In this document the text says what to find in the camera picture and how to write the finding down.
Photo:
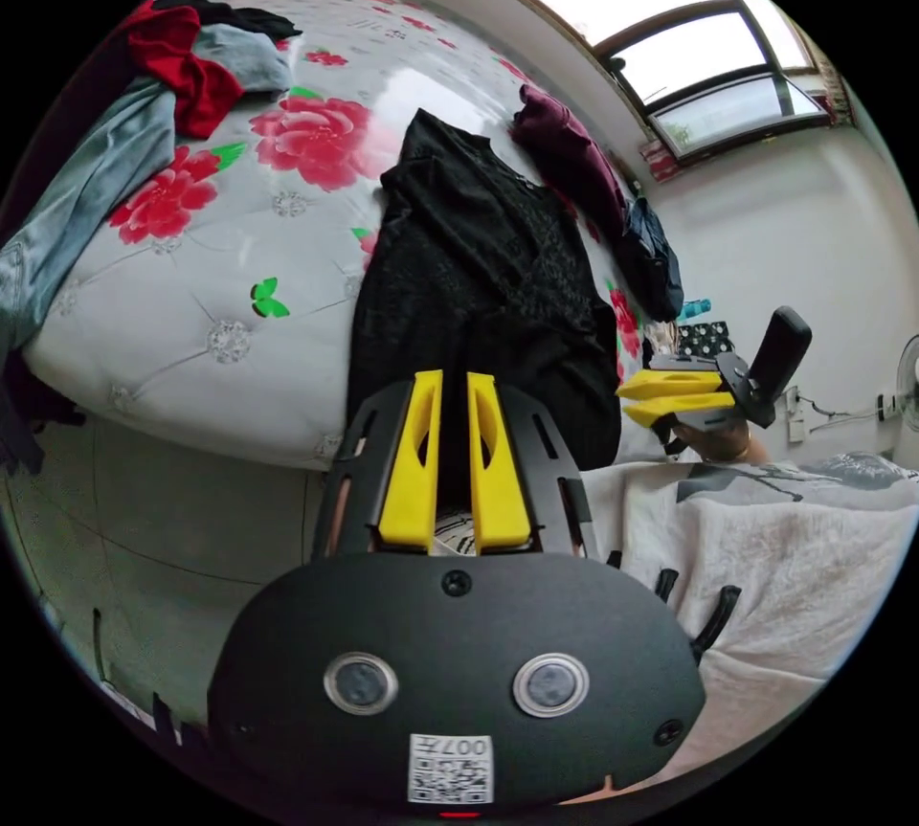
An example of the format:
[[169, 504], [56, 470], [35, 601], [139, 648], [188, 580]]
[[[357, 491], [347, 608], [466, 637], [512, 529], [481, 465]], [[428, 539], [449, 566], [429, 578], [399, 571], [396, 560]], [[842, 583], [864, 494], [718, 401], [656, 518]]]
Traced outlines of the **person's right hand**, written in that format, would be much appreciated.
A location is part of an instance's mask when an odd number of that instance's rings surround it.
[[747, 422], [735, 423], [715, 431], [702, 432], [685, 425], [675, 429], [677, 438], [703, 461], [718, 464], [766, 464], [771, 457], [752, 434]]

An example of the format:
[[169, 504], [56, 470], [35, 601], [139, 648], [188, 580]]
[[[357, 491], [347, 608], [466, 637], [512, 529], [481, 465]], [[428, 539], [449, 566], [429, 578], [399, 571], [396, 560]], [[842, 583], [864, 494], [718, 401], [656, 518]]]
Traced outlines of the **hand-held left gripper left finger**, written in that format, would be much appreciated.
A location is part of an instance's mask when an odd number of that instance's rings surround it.
[[378, 523], [383, 547], [431, 552], [437, 514], [443, 372], [415, 375]]

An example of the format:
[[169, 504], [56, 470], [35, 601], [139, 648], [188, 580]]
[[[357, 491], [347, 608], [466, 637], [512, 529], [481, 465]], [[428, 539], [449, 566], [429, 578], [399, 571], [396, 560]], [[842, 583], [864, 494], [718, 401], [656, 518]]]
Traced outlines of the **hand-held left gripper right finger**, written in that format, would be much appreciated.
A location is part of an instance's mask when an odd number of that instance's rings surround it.
[[534, 533], [514, 434], [490, 374], [466, 376], [471, 512], [478, 554], [527, 552]]

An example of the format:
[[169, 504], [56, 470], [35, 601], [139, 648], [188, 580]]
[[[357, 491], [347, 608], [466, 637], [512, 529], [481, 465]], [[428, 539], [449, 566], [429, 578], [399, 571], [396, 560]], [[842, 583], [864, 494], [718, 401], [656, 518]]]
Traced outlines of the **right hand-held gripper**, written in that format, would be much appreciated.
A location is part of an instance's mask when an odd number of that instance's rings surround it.
[[624, 412], [651, 429], [667, 454], [687, 449], [675, 429], [702, 432], [747, 422], [768, 428], [775, 419], [775, 395], [751, 377], [751, 369], [734, 353], [713, 359], [690, 355], [657, 355], [649, 369], [624, 381], [616, 394], [627, 401]]

